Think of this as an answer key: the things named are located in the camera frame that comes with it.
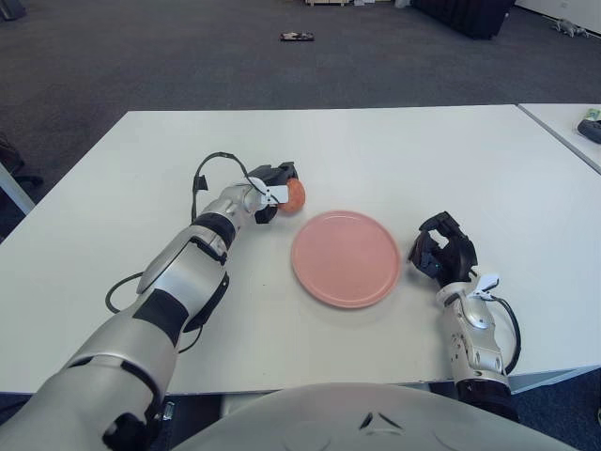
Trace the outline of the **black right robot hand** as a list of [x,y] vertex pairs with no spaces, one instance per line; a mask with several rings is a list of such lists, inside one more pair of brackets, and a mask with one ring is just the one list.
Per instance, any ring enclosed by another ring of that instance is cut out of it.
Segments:
[[408,261],[441,288],[469,282],[470,274],[475,275],[472,268],[478,265],[473,243],[447,211],[422,223]]

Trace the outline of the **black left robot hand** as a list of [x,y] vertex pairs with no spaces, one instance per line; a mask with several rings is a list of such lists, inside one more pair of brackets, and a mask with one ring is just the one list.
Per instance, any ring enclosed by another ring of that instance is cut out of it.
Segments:
[[[279,166],[264,164],[248,173],[250,178],[259,179],[264,187],[259,185],[259,190],[263,194],[268,193],[268,188],[273,186],[284,186],[291,179],[299,179],[293,162],[281,163]],[[255,222],[259,225],[268,224],[277,214],[279,206],[283,203],[279,196],[276,197],[274,204],[268,204],[262,210],[254,214]]]

